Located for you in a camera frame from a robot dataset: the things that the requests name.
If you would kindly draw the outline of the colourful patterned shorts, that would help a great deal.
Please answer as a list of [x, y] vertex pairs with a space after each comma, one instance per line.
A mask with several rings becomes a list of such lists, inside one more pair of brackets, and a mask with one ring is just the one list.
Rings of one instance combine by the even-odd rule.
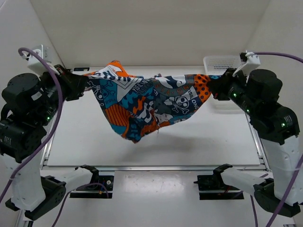
[[204, 74], [145, 78], [128, 74], [119, 61], [86, 77], [113, 131], [134, 143], [189, 119], [210, 97], [208, 82], [219, 79]]

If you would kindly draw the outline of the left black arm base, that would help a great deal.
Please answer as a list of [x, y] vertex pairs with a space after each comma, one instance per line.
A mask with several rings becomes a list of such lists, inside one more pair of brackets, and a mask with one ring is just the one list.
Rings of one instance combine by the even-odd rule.
[[81, 168], [92, 173], [89, 185], [81, 186], [70, 193], [70, 198], [78, 199], [111, 199], [114, 187], [114, 174], [103, 173], [95, 167], [82, 165], [75, 170]]

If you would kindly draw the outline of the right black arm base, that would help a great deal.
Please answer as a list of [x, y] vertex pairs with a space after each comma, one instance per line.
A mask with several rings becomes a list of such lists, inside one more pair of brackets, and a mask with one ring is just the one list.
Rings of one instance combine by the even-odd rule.
[[198, 175], [194, 184], [197, 184], [199, 190], [199, 199], [201, 201], [219, 201], [219, 200], [243, 200], [243, 191], [238, 188], [226, 185], [223, 182], [221, 174], [233, 166], [230, 164], [221, 165], [213, 170], [212, 175]]

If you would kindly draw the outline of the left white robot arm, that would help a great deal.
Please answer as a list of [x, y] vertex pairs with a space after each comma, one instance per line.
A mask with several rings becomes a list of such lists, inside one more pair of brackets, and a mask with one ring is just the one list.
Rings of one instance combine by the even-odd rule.
[[35, 221], [58, 206], [67, 192], [85, 185], [95, 189], [99, 177], [95, 168], [87, 165], [62, 176], [41, 176], [40, 160], [45, 127], [62, 110], [64, 101], [83, 96], [88, 83], [85, 76], [75, 75], [56, 65], [54, 78], [48, 72], [42, 76], [22, 73], [13, 77], [2, 91], [6, 101], [1, 111], [0, 155], [12, 180], [12, 197], [5, 205], [11, 210], [23, 210]]

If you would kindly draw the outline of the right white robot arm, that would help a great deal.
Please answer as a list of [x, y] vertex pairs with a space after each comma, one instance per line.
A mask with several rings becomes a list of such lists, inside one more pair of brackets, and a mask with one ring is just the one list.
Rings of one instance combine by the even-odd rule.
[[278, 102], [282, 85], [274, 72], [265, 69], [253, 70], [248, 76], [228, 69], [210, 77], [207, 86], [214, 98], [233, 101], [249, 116], [273, 175], [258, 178], [224, 164], [213, 171], [213, 185], [236, 187], [253, 196], [265, 211], [293, 217], [303, 203], [303, 158], [297, 116]]

